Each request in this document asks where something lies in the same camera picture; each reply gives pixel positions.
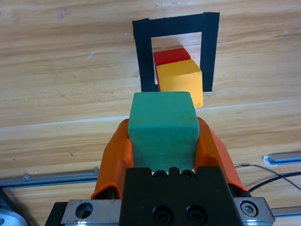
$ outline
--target black tape outline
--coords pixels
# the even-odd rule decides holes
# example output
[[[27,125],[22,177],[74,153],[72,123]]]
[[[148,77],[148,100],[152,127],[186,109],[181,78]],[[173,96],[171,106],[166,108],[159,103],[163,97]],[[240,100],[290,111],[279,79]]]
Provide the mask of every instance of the black tape outline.
[[[195,32],[202,32],[200,68],[203,74],[203,91],[211,92],[219,20],[220,13],[202,13],[133,21],[141,92],[158,91],[158,85],[155,84],[151,38]]]

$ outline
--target wooden table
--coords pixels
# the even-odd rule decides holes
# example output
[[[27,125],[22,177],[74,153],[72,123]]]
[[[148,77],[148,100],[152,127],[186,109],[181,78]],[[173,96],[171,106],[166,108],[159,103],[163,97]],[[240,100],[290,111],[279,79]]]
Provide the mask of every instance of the wooden table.
[[[129,115],[140,79],[132,21],[220,12],[214,91],[197,110],[234,163],[263,165],[301,147],[301,1],[15,0],[0,2],[0,177],[88,170]],[[154,39],[190,49],[200,39]],[[300,165],[276,168],[300,171]],[[270,176],[238,169],[242,183]],[[301,186],[301,177],[291,178]],[[94,184],[9,190],[44,225],[54,202],[88,199]],[[284,180],[253,192],[273,207],[301,205]],[[298,225],[301,218],[277,220]]]

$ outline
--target toy block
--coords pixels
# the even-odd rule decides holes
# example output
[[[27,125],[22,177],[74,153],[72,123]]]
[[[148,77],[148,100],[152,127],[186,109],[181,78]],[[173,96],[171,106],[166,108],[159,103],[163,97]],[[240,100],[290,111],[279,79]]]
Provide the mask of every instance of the toy block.
[[[202,72],[193,60],[157,66],[160,91],[190,92],[195,108],[203,106]]]
[[[188,92],[135,93],[128,135],[135,167],[192,169],[199,124]]]
[[[165,65],[169,63],[174,63],[182,60],[189,60],[191,59],[189,53],[184,48],[176,48],[172,50],[166,50],[154,53],[154,61],[155,61],[155,67],[160,65]]]

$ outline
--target yellow wooden cube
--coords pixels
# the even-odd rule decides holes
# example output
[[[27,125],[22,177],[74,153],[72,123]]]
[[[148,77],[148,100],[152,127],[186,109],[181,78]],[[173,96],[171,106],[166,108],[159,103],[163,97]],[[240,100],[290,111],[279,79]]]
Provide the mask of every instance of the yellow wooden cube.
[[[195,108],[203,106],[202,72],[193,60],[157,66],[160,90],[190,92]]]

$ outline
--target green block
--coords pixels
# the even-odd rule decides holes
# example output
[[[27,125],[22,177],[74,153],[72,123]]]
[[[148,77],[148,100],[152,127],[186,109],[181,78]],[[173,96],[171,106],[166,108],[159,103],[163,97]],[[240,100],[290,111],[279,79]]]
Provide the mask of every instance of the green block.
[[[135,93],[128,134],[135,167],[192,169],[199,124],[190,93]]]

